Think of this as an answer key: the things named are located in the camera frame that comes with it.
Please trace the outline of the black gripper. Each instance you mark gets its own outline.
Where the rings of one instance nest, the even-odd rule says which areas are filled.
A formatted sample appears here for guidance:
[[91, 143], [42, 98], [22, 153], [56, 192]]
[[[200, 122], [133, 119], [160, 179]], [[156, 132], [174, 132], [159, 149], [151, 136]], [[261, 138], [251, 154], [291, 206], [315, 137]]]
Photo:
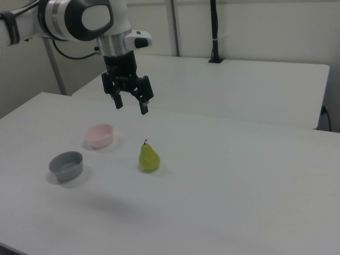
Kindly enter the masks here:
[[137, 75], [134, 52], [121, 56], [104, 56], [107, 71], [101, 75], [104, 92], [109, 94], [117, 109], [123, 107], [121, 91], [129, 92], [139, 101], [142, 115], [148, 113], [148, 103], [154, 97], [148, 76]]

